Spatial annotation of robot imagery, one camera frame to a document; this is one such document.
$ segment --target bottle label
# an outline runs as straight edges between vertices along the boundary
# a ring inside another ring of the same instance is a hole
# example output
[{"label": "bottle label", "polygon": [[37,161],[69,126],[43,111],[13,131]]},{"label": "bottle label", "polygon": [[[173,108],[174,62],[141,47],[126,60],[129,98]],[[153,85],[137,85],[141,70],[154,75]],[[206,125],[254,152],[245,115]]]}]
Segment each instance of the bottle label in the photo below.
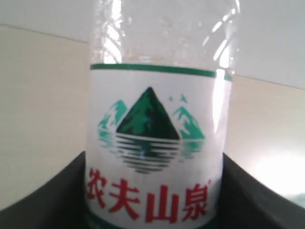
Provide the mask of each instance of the bottle label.
[{"label": "bottle label", "polygon": [[221,69],[92,65],[89,228],[205,228],[216,215],[231,79]]}]

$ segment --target plastic water bottle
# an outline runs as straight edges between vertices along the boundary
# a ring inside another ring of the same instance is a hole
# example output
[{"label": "plastic water bottle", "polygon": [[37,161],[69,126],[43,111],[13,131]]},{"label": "plastic water bottle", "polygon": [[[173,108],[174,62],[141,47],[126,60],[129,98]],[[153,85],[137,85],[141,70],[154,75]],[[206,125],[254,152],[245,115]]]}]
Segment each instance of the plastic water bottle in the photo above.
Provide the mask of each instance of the plastic water bottle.
[{"label": "plastic water bottle", "polygon": [[213,227],[239,13],[238,0],[96,0],[88,228]]}]

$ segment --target black plastic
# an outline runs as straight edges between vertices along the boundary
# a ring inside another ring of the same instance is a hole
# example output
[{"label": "black plastic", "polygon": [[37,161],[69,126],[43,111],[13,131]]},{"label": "black plastic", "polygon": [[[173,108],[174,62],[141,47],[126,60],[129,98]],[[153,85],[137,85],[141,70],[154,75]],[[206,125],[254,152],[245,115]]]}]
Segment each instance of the black plastic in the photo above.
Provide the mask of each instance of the black plastic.
[{"label": "black plastic", "polygon": [[[0,211],[0,229],[80,229],[85,153],[37,191]],[[224,155],[220,229],[305,229],[305,209],[282,198]]]}]

